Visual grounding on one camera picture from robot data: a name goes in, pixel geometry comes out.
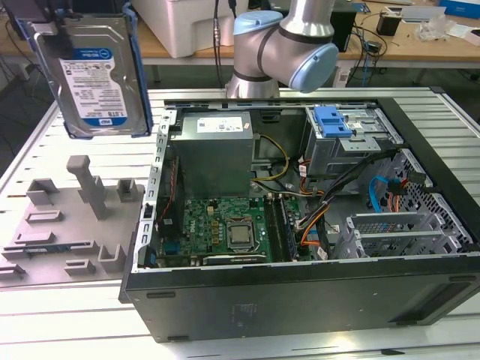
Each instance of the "motherboard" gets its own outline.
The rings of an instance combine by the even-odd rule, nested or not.
[[[299,218],[290,197],[187,199],[182,234],[164,239],[158,259],[168,267],[293,261]]]

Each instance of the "workbench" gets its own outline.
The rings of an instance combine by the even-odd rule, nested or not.
[[[164,101],[225,95],[220,90],[157,90],[149,96],[153,134],[136,139],[72,140],[56,104],[49,108],[0,179],[0,246],[10,241],[23,216],[29,201],[26,189],[33,179],[51,178],[58,188],[76,187],[77,180],[65,169],[67,159],[88,155],[92,175],[101,176],[104,185],[115,185],[122,177],[146,185]],[[310,95],[284,90],[281,96],[394,98],[480,203],[480,128],[446,94],[429,88],[335,88]],[[109,280],[0,291],[0,359],[379,359],[395,353],[392,350],[400,352],[396,359],[480,358],[480,295],[432,326],[158,344],[134,306],[117,300],[119,287],[120,280]]]
[[[378,16],[370,16],[378,14],[385,10],[387,4],[376,2],[367,2],[371,13],[359,13],[356,17],[356,23],[364,26],[373,32],[376,31]],[[419,5],[433,5],[430,0],[425,0]],[[448,16],[450,20],[454,20],[458,24],[480,27],[480,20],[467,19],[457,16]],[[7,32],[5,31],[5,19],[0,21],[0,55],[8,62],[26,63],[27,61],[19,54],[18,50],[9,41]],[[378,68],[450,68],[450,69],[479,69],[480,68],[480,48],[458,37],[450,37],[443,41],[427,41],[422,42],[415,37],[415,30],[418,24],[406,24],[400,22],[397,33],[394,37],[384,37],[388,44],[387,53],[378,61]],[[365,32],[366,40],[374,40],[382,43],[382,41],[367,32]],[[37,59],[33,56],[29,45],[25,41],[18,40],[16,42],[20,49],[30,56],[33,62]],[[214,65],[215,57],[213,49],[204,49],[197,51],[193,56],[187,58],[171,58],[164,46],[153,35],[148,26],[139,22],[139,44],[142,52],[144,65]],[[334,79],[335,87],[345,87],[347,84],[348,74],[356,66],[357,61],[362,53],[360,41],[357,37],[352,36],[349,47],[346,52],[341,52],[337,61],[337,73]],[[233,65],[233,46],[221,46],[220,54],[222,65]],[[161,69],[153,67],[154,78],[159,80]]]

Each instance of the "white plastic box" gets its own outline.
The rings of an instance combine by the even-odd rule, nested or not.
[[[133,0],[133,7],[173,58],[193,55],[213,47],[215,0]],[[248,9],[248,0],[237,0],[237,15]],[[218,7],[221,44],[233,45],[233,13],[228,0]]]

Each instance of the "cpu socket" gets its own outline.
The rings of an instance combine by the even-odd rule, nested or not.
[[[235,252],[249,251],[254,248],[254,223],[251,221],[226,223],[226,245]]]

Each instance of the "blue hard drive label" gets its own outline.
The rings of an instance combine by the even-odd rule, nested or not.
[[[122,89],[111,77],[115,59],[110,49],[75,49],[72,59],[60,59],[60,63],[76,109],[85,123],[109,127],[127,121]]]

